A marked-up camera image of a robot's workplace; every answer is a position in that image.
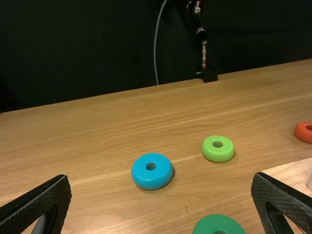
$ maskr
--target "wooden table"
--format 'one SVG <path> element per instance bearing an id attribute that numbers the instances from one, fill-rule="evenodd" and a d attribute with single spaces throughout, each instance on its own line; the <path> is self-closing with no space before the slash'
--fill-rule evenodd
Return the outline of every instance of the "wooden table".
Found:
<path id="1" fill-rule="evenodd" d="M 293 136 L 312 119 L 312 60 L 149 87 L 0 115 L 0 205 L 58 174 L 72 202 L 63 234 L 190 234 L 209 214 L 264 233 L 251 197 L 256 172 L 311 157 Z M 236 147 L 226 163 L 200 152 L 210 135 Z M 131 179 L 159 152 L 175 174 L 145 191 Z"/>

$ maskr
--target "green ring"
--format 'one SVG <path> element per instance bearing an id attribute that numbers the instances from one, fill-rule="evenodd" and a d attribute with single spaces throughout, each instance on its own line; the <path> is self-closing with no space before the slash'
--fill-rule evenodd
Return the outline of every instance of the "green ring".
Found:
<path id="1" fill-rule="evenodd" d="M 246 234 L 246 232 L 234 219 L 221 214 L 212 214 L 196 224 L 193 234 Z"/>
<path id="2" fill-rule="evenodd" d="M 201 152 L 209 161 L 226 162 L 233 157 L 235 148 L 232 141 L 224 136 L 210 136 L 204 140 Z"/>

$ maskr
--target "black backdrop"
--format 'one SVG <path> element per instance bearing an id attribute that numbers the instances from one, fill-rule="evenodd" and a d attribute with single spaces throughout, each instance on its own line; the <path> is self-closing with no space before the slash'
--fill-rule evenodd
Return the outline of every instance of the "black backdrop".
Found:
<path id="1" fill-rule="evenodd" d="M 200 54 L 184 0 L 157 44 L 161 84 L 195 78 Z M 155 85 L 157 0 L 2 0 L 0 107 L 14 110 Z M 312 58 L 309 0 L 205 0 L 209 63 L 220 74 Z"/>

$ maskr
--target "orange ring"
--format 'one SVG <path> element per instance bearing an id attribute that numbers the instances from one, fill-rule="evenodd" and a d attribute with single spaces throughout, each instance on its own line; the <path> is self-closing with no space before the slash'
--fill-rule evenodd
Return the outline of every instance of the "orange ring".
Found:
<path id="1" fill-rule="evenodd" d="M 312 144 L 312 122 L 302 122 L 294 128 L 294 135 L 301 141 Z"/>

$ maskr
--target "gray cable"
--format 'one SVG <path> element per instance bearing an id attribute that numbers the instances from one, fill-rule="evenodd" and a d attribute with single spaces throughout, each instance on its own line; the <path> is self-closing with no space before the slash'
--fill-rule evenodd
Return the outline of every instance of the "gray cable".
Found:
<path id="1" fill-rule="evenodd" d="M 159 28 L 159 22 L 161 18 L 162 11 L 164 10 L 164 7 L 166 5 L 168 0 L 165 0 L 161 6 L 161 9 L 158 14 L 157 23 L 156 23 L 156 29 L 155 29 L 155 35 L 154 35 L 154 70 L 155 70 L 155 77 L 156 77 L 156 84 L 159 85 L 158 82 L 158 75 L 157 75 L 157 67 L 156 67 L 156 43 L 157 43 L 157 34 L 158 34 L 158 28 Z"/>

